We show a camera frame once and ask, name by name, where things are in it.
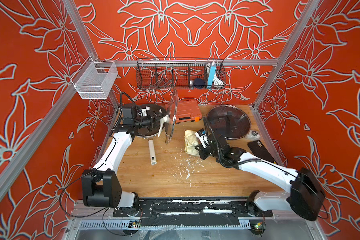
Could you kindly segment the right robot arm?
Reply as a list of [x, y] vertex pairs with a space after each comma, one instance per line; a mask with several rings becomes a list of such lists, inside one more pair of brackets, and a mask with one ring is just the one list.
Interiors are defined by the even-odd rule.
[[224, 168], [254, 174], [281, 188], [280, 192], [252, 192], [251, 209], [292, 211], [308, 221], [315, 221], [319, 217], [326, 194], [311, 170], [282, 167], [244, 149], [230, 147], [227, 143], [221, 145], [213, 140], [203, 140], [195, 149], [203, 160], [214, 157]]

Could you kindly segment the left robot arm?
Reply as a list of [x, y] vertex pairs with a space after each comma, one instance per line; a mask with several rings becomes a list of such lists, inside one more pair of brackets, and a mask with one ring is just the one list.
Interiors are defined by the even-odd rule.
[[83, 203], [86, 207], [140, 209], [139, 196], [122, 189], [117, 177], [119, 165], [135, 137], [159, 135], [167, 111], [156, 104], [126, 104], [111, 132], [111, 144], [95, 164], [82, 174]]

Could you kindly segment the glass lid with white handle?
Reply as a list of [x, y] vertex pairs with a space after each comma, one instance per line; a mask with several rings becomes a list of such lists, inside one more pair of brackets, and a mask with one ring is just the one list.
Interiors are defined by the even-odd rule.
[[165, 134], [165, 143], [168, 145], [173, 137], [174, 128], [176, 125], [177, 119], [177, 109], [178, 109], [178, 92], [174, 90], [171, 95], [171, 99], [167, 106], [166, 115], [160, 119], [160, 130], [158, 137], [161, 134]]

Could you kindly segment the cream yellow cloth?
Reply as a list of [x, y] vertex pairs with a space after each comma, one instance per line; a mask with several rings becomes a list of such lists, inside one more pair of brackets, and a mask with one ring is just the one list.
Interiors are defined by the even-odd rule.
[[192, 130], [185, 130], [185, 153], [191, 156], [199, 157], [199, 151], [195, 148], [199, 144], [196, 132]]

